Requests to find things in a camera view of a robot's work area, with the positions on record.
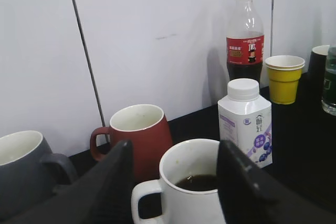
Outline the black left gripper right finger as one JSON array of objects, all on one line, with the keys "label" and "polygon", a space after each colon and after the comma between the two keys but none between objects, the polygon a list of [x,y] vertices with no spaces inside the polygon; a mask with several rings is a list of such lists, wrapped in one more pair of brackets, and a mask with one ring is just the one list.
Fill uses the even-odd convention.
[{"label": "black left gripper right finger", "polygon": [[335,223],[335,214],[286,188],[231,141],[219,142],[216,177],[226,223]]}]

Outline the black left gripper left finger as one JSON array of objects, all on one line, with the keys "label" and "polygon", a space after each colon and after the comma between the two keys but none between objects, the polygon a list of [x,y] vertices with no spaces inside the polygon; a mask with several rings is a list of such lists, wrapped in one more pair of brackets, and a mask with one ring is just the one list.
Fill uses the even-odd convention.
[{"label": "black left gripper left finger", "polygon": [[131,223],[133,145],[120,141],[70,185],[1,223]]}]

